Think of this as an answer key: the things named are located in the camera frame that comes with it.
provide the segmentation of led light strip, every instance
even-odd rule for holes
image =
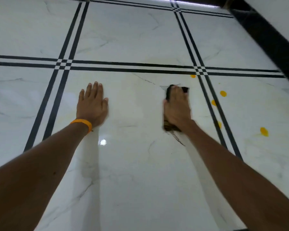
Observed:
[[[199,3],[187,2],[187,1],[177,1],[177,3],[195,5],[195,6],[201,6],[201,7],[207,7],[207,8],[219,8],[219,6],[215,6],[215,5],[206,5],[206,4],[199,4]]]

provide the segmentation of black baseboard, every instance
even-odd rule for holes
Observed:
[[[234,0],[230,12],[289,79],[289,41],[244,0]]]

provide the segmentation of hand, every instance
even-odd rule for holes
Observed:
[[[188,94],[184,93],[181,87],[172,86],[170,99],[163,101],[164,115],[170,124],[180,127],[182,123],[191,119]]]
[[[103,85],[98,82],[87,86],[86,93],[81,89],[77,104],[76,119],[85,119],[92,128],[102,124],[108,114],[108,98],[103,99]]]

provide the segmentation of light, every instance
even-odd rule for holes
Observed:
[[[104,146],[104,145],[106,145],[106,143],[107,143],[106,139],[102,139],[100,144]]]
[[[219,8],[219,6],[216,5],[206,5],[206,4],[199,4],[199,3],[193,3],[188,1],[177,1],[178,3],[187,4],[187,5],[195,5],[195,6],[201,6],[201,7],[207,7],[207,8]]]

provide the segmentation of forearm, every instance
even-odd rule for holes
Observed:
[[[284,194],[193,120],[178,127],[197,148],[221,193],[250,230],[289,230],[289,199]]]
[[[0,230],[33,230],[88,127],[74,123],[0,167]]]

